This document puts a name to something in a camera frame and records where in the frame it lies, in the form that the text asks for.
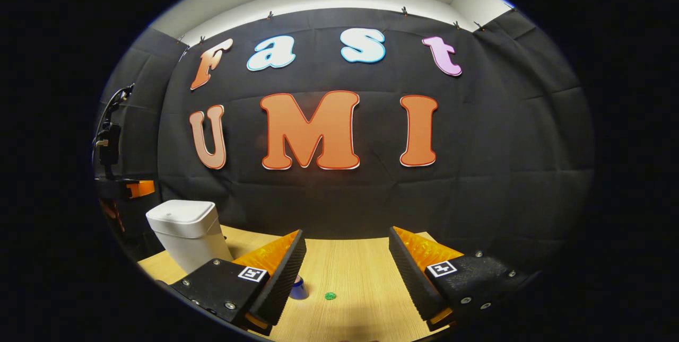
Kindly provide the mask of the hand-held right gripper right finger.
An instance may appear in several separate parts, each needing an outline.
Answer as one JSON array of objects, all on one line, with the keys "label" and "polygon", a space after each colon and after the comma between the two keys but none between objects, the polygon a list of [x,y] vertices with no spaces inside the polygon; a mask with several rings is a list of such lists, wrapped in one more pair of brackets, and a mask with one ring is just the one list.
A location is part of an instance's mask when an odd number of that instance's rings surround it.
[{"label": "hand-held right gripper right finger", "polygon": [[389,228],[389,250],[430,331],[478,320],[536,277],[485,252],[461,253],[396,226]]}]

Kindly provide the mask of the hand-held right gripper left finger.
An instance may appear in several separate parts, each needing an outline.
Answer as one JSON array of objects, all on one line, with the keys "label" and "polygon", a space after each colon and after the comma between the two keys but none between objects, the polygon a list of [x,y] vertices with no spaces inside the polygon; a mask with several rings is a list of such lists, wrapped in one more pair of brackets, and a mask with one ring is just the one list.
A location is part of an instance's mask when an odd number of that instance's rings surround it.
[{"label": "hand-held right gripper left finger", "polygon": [[185,300],[234,327],[269,336],[306,255],[302,230],[226,261],[212,258],[174,284]]}]

